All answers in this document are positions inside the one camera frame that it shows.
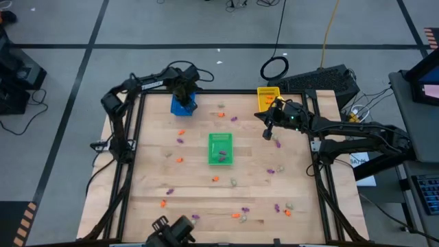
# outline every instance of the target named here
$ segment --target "wooden table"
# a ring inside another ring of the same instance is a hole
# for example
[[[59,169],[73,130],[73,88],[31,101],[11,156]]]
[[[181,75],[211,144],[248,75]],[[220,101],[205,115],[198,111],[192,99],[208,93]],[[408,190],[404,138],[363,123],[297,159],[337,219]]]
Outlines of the wooden table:
[[[301,102],[298,95],[283,97]],[[311,164],[307,135],[275,128],[273,133],[280,137],[282,147],[276,148],[275,142],[264,140],[265,126],[253,116],[258,111],[255,95],[197,95],[198,109],[192,117],[169,113],[170,99],[171,95],[146,96],[124,242],[144,242],[153,232],[152,222],[162,215],[174,223],[181,215],[198,214],[201,218],[192,232],[198,243],[269,244],[274,238],[280,238],[285,244],[324,243],[315,180],[305,173]],[[221,103],[226,105],[224,109],[217,107]],[[340,120],[333,91],[318,91],[318,103],[323,117]],[[218,117],[219,112],[226,116]],[[235,116],[238,120],[231,122],[230,118]],[[131,132],[134,132],[134,122],[135,117]],[[181,129],[186,133],[178,136]],[[234,165],[208,165],[210,132],[233,133]],[[109,135],[106,121],[102,139]],[[177,143],[177,138],[182,138],[184,143]],[[184,161],[177,163],[180,157]],[[347,155],[339,158],[349,162]],[[101,155],[94,172],[109,160],[109,154]],[[267,169],[276,169],[279,165],[285,167],[284,172],[267,173]],[[352,169],[334,163],[332,170],[340,209],[360,235],[368,238]],[[91,184],[78,237],[86,235],[107,209],[114,173],[115,165],[104,170]],[[219,176],[219,181],[212,182],[214,176]],[[237,181],[237,187],[231,186],[231,178]],[[169,188],[175,191],[167,196]],[[160,204],[164,199],[167,206],[162,209]],[[282,212],[286,202],[294,205],[291,217]],[[276,203],[281,206],[280,213],[274,210]],[[242,207],[248,207],[250,212],[248,220],[239,223],[231,215],[242,213]],[[116,212],[112,236],[115,236],[118,217]],[[333,224],[331,232],[336,239]]]

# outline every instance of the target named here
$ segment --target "blue bin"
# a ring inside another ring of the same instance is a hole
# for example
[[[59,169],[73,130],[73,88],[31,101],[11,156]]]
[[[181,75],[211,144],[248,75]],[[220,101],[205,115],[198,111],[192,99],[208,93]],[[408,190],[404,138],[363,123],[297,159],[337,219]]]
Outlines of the blue bin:
[[[195,93],[191,93],[191,99],[193,102],[195,102]],[[192,116],[192,112],[189,112],[183,106],[181,106],[175,95],[172,95],[171,113],[173,113],[175,116]]]

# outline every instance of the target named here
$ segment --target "gray floor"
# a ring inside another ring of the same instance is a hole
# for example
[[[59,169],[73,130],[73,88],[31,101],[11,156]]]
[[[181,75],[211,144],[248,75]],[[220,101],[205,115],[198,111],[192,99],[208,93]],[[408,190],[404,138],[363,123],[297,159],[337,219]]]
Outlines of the gray floor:
[[[109,0],[96,44],[233,44],[274,43],[282,5],[262,8],[250,0],[247,8],[225,11],[225,0]],[[19,22],[8,35],[18,44],[87,44],[103,0],[14,1],[11,10]],[[438,27],[435,0],[404,0],[424,44],[424,27]],[[289,0],[280,43],[321,44],[335,0]],[[415,45],[396,0],[341,0],[328,44]],[[32,200],[45,166],[64,107],[77,77],[85,46],[78,49],[26,49],[48,74],[49,110],[35,119],[21,137],[0,130],[0,200]],[[190,60],[215,75],[202,82],[206,89],[254,89],[266,82],[261,65],[272,49],[94,49],[88,61],[73,110],[62,138],[28,245],[75,239],[84,205],[84,190],[91,175],[94,152],[89,143],[100,137],[104,111],[99,99],[130,72],[147,75],[173,60]],[[288,75],[316,69],[320,49],[279,49],[290,62]],[[357,75],[365,93],[388,87],[387,74],[409,69],[422,56],[418,50],[331,49],[325,66],[345,64]],[[279,64],[270,66],[275,74]],[[29,106],[22,116],[0,118],[6,126],[21,130],[40,106]],[[372,109],[375,121],[403,128],[394,97]],[[384,205],[402,218],[400,207]],[[372,205],[363,203],[370,238],[380,243],[425,245],[422,237],[399,232],[398,226]]]

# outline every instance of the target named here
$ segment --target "yellow container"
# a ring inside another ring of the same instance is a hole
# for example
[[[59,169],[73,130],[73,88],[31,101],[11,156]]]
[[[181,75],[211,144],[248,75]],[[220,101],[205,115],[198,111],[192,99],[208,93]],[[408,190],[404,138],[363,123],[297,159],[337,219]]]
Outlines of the yellow container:
[[[258,88],[258,104],[259,112],[268,110],[270,104],[276,97],[281,96],[279,87],[277,86],[263,86]]]

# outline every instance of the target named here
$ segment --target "white paper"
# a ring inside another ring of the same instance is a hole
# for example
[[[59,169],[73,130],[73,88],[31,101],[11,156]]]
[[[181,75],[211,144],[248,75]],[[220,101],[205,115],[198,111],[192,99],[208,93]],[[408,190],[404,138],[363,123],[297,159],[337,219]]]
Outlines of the white paper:
[[[351,154],[351,164],[353,167],[357,167],[362,163],[369,161],[369,156],[367,152],[360,152]],[[357,186],[377,186],[375,182],[375,177],[370,176],[357,181]]]

